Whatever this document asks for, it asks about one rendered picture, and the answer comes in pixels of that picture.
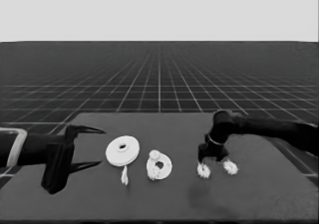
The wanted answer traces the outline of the large thick white disc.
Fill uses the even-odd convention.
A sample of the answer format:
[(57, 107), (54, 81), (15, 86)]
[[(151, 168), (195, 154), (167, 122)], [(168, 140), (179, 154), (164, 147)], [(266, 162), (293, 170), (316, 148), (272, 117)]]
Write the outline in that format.
[(139, 153), (139, 141), (133, 136), (122, 135), (108, 144), (105, 156), (111, 165), (125, 166), (133, 162)]

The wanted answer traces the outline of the white round carrier with pins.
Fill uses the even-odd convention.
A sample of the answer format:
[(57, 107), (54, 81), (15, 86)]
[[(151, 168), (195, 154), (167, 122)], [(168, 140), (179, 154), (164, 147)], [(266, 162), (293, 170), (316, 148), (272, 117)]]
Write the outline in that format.
[(172, 171), (172, 162), (170, 158), (164, 153), (160, 153), (160, 157), (157, 161), (151, 160), (149, 156), (149, 159), (147, 161), (147, 173), (149, 169), (154, 167), (157, 167), (160, 169), (159, 178), (156, 180), (163, 180), (170, 175)]

